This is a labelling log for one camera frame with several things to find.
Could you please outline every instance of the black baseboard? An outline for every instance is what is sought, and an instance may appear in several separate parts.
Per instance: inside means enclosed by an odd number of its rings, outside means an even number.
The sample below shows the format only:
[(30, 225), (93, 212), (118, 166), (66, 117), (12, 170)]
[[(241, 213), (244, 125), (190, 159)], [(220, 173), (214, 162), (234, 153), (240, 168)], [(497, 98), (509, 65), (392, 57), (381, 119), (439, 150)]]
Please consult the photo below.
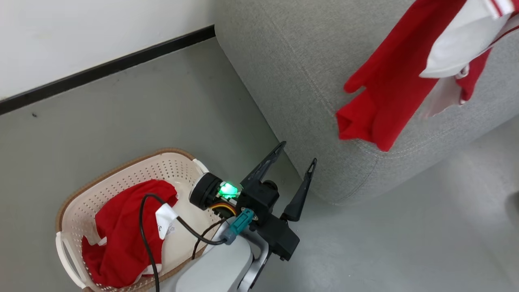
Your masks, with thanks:
[(160, 43), (0, 101), (0, 115), (214, 37), (214, 26)]

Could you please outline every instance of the gray floor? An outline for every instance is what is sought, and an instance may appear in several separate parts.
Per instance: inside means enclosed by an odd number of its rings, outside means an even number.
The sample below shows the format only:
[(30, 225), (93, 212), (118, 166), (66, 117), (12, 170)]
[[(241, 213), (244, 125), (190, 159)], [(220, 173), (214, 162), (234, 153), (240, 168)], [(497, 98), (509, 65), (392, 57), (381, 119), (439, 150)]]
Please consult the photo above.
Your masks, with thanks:
[[(0, 116), (2, 290), (79, 290), (54, 217), (104, 171), (178, 147), (238, 181), (276, 143), (214, 39)], [(272, 257), (254, 291), (519, 290), (518, 143), (515, 118), (362, 205), (310, 197), (292, 260)], [(285, 156), (269, 178), (279, 214), (300, 179)]]

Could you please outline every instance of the cable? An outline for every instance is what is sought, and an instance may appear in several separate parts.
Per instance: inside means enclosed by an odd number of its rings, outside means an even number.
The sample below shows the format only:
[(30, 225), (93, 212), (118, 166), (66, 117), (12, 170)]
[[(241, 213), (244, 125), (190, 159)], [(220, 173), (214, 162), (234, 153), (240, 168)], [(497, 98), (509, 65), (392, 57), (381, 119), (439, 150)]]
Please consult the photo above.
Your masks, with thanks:
[(148, 252), (149, 261), (152, 262), (153, 277), (155, 278), (155, 291), (160, 292), (159, 272), (157, 272), (157, 265), (155, 265), (155, 259), (153, 258), (152, 250), (148, 245), (148, 241), (146, 240), (146, 235), (144, 234), (144, 225), (142, 224), (142, 217), (143, 217), (143, 213), (144, 213), (144, 203), (146, 203), (146, 199), (148, 197), (155, 198), (161, 204), (165, 204), (166, 202), (164, 202), (164, 200), (161, 199), (156, 194), (145, 194), (141, 201), (141, 208), (139, 209), (139, 228), (141, 229), (142, 241), (144, 241), (144, 247), (146, 247), (146, 251)]
[[(142, 241), (144, 242), (144, 247), (146, 248), (146, 251), (148, 253), (148, 256), (149, 256), (149, 261), (151, 262), (152, 264), (152, 269), (153, 269), (153, 277), (155, 278), (155, 291), (156, 292), (160, 292), (160, 287), (159, 287), (159, 273), (157, 271), (157, 265), (155, 264), (155, 259), (153, 258), (153, 254), (152, 254), (152, 250), (151, 248), (149, 247), (148, 245), (148, 241), (146, 240), (146, 235), (144, 234), (144, 224), (143, 224), (143, 214), (144, 214), (144, 204), (146, 203), (146, 199), (149, 198), (149, 197), (153, 197), (154, 199), (156, 199), (157, 201), (159, 201), (161, 204), (166, 204), (166, 202), (161, 198), (159, 197), (158, 195), (156, 194), (151, 194), (151, 193), (147, 193), (144, 195), (144, 197), (142, 198), (142, 201), (141, 201), (141, 208), (139, 209), (139, 229), (141, 230), (141, 237), (142, 237)], [(207, 244), (211, 244), (211, 245), (219, 245), (219, 244), (223, 244), (225, 243), (227, 240), (220, 240), (220, 241), (210, 241), (210, 240), (207, 240), (203, 237), (203, 235), (200, 235), (198, 234), (193, 228), (191, 228), (191, 226), (189, 226), (186, 221), (184, 221), (184, 219), (180, 218), (180, 217), (177, 217), (176, 218), (180, 224), (182, 224), (192, 235), (194, 235), (196, 238), (198, 238), (198, 240), (200, 241), (203, 241)]]
[(220, 245), (220, 244), (224, 244), (227, 240), (219, 240), (219, 241), (211, 241), (211, 240), (208, 240), (206, 239), (205, 237), (201, 236), (200, 234), (196, 233), (196, 231), (191, 228), (191, 226), (189, 226), (186, 221), (184, 221), (184, 219), (180, 218), (180, 217), (177, 217), (176, 218), (180, 224), (182, 224), (189, 232), (191, 232), (192, 235), (194, 235), (196, 238), (198, 238), (200, 241), (204, 242), (204, 243), (207, 243), (207, 244), (210, 244), (210, 245)]
[(218, 202), (214, 205), (212, 205), (211, 207), (209, 207), (211, 209), (216, 209), (216, 208), (226, 208), (228, 209), (229, 211), (231, 211), (231, 213), (236, 216), (236, 210), (230, 205), (230, 204), (227, 204), (227, 203), (224, 203), (224, 202)]
[[(214, 227), (216, 227), (219, 224), (222, 224), (225, 221), (227, 221), (227, 218), (224, 218), (216, 223), (211, 224), (211, 226), (207, 227), (207, 229), (204, 230), (204, 232), (202, 233), (202, 236), (205, 236), (211, 229), (213, 229)], [(198, 244), (200, 244), (200, 240), (197, 240), (195, 243), (195, 248), (193, 249), (193, 254), (191, 255), (191, 260), (195, 259), (196, 249), (198, 248)]]

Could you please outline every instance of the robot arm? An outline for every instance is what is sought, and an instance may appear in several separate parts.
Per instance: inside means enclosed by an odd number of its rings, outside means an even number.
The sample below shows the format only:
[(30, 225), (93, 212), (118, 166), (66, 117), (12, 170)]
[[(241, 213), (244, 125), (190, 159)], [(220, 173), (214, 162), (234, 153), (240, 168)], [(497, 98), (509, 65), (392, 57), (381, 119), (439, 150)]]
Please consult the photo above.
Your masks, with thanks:
[[(278, 218), (272, 214), (279, 198), (278, 188), (274, 182), (262, 179), (285, 144), (277, 145), (242, 180), (243, 189), (239, 193), (237, 188), (210, 172), (195, 183), (189, 195), (192, 204), (206, 210), (224, 202), (236, 210), (236, 217), (225, 210), (213, 209), (221, 217), (228, 218), (215, 233), (213, 241), (225, 240), (226, 244), (208, 245), (202, 257), (180, 275), (174, 291), (246, 292), (254, 286), (271, 254), (278, 255), (281, 260), (290, 260), (299, 237), (290, 229), (288, 221), (299, 221), (301, 217), (317, 160), (313, 159), (303, 183)], [(259, 247), (259, 256), (253, 256), (251, 245)]]

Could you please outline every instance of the orange wire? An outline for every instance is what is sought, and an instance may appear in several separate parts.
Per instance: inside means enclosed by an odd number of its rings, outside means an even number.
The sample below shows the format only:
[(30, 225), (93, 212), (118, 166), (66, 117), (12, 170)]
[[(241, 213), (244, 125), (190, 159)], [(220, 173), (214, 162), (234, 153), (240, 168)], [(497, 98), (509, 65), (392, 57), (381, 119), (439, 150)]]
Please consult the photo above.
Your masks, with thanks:
[(220, 207), (227, 208), (229, 211), (232, 212), (232, 214), (234, 214), (234, 216), (236, 216), (236, 211), (231, 206), (229, 206), (228, 204), (225, 204), (225, 203), (216, 203), (209, 208), (214, 209), (214, 208), (220, 208)]

